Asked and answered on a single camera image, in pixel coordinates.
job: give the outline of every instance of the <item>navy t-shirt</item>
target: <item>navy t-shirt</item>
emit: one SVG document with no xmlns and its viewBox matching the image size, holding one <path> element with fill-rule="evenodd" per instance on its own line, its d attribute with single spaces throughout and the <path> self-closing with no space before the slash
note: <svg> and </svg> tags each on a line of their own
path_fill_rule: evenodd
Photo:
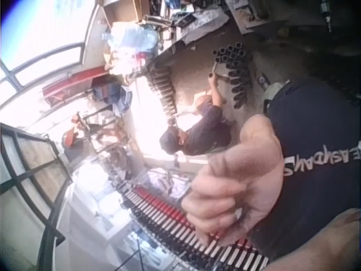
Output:
<svg viewBox="0 0 361 271">
<path fill-rule="evenodd" d="M 187 144 L 183 152 L 186 155 L 201 155 L 218 147 L 226 147 L 231 143 L 231 128 L 222 120 L 222 109 L 211 105 L 188 132 Z"/>
<path fill-rule="evenodd" d="M 271 213 L 248 238 L 275 260 L 338 214 L 360 208 L 360 108 L 308 78 L 282 88 L 268 117 L 285 158 L 284 183 Z"/>
</svg>

